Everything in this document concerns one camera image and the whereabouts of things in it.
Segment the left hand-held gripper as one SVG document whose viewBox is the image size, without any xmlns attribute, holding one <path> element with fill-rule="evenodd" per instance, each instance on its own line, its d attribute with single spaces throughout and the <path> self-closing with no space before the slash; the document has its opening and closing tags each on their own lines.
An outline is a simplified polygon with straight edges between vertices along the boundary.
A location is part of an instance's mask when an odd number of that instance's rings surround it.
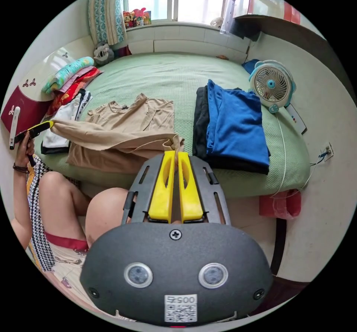
<svg viewBox="0 0 357 332">
<path fill-rule="evenodd" d="M 28 131 L 24 131 L 21 133 L 21 135 L 19 136 L 19 139 L 18 139 L 18 145 L 22 142 L 22 140 L 24 139 L 25 135 L 27 132 L 29 132 L 29 135 L 30 135 L 30 139 L 35 139 L 37 136 L 39 136 L 42 132 L 50 129 L 52 126 L 53 126 L 54 122 L 52 120 L 48 120 L 48 121 L 44 121 L 38 125 L 35 125 L 31 128 L 28 129 Z M 35 161 L 34 161 L 34 158 L 33 156 L 30 157 L 29 156 L 29 163 L 31 167 L 34 167 L 35 166 Z"/>
</svg>

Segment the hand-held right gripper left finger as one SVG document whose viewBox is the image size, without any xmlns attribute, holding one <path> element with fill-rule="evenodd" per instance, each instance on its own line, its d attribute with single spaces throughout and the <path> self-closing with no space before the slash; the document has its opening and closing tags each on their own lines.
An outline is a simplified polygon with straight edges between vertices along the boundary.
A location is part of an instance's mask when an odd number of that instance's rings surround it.
<svg viewBox="0 0 357 332">
<path fill-rule="evenodd" d="M 175 154 L 166 151 L 163 155 L 148 211 L 151 220 L 171 223 Z"/>
</svg>

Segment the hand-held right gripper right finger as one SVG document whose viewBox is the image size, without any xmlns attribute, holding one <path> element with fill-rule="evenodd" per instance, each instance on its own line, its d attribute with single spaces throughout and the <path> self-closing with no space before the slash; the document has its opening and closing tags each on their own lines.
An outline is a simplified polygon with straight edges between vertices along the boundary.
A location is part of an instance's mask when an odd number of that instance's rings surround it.
<svg viewBox="0 0 357 332">
<path fill-rule="evenodd" d="M 178 153 L 178 181 L 181 221 L 196 221 L 202 218 L 202 206 L 198 194 L 189 155 Z"/>
</svg>

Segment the person's left hand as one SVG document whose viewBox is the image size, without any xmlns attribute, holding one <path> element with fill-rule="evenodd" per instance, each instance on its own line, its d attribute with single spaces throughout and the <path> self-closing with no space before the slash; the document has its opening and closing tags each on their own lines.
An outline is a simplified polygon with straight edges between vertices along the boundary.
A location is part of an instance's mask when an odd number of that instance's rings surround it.
<svg viewBox="0 0 357 332">
<path fill-rule="evenodd" d="M 22 142 L 18 145 L 17 154 L 15 157 L 14 167 L 21 171 L 27 171 L 29 156 L 34 154 L 34 142 L 30 138 L 30 133 L 27 132 Z"/>
</svg>

